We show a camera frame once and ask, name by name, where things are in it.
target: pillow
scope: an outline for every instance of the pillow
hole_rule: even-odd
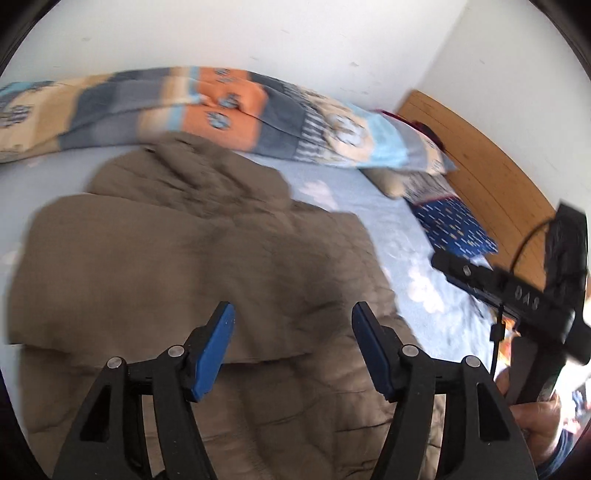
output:
[[[404,198],[433,247],[468,260],[498,253],[496,242],[443,176],[415,173],[408,177]]]
[[[452,187],[441,175],[421,172],[400,172],[391,168],[364,168],[364,175],[386,197],[408,197],[417,202],[432,195],[455,195]]]
[[[427,125],[408,123],[394,113],[379,111],[398,132],[406,150],[406,162],[396,167],[398,171],[422,171],[431,175],[446,174],[457,170],[443,152],[443,143]]]

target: black cable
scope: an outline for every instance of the black cable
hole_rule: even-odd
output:
[[[521,245],[517,249],[515,255],[513,255],[513,260],[511,260],[511,266],[509,266],[509,273],[513,274],[515,271],[515,267],[517,266],[517,262],[523,253],[526,245],[530,242],[533,236],[538,233],[542,228],[546,225],[551,223],[554,218],[548,218],[543,222],[536,225],[531,232],[529,232],[526,237],[521,242]],[[499,309],[496,313],[496,323],[491,326],[491,341],[493,342],[492,348],[492,362],[491,362],[491,378],[494,380],[495,372],[496,372],[496,364],[499,357],[499,345],[501,341],[505,338],[505,322],[503,321],[503,312],[505,311],[504,305],[501,303],[499,305]]]

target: hand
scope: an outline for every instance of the hand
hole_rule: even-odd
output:
[[[509,390],[509,369],[503,370],[496,379],[501,394]],[[527,430],[527,446],[534,465],[548,460],[558,445],[563,419],[560,398],[555,393],[550,401],[524,403],[509,407],[521,430]]]

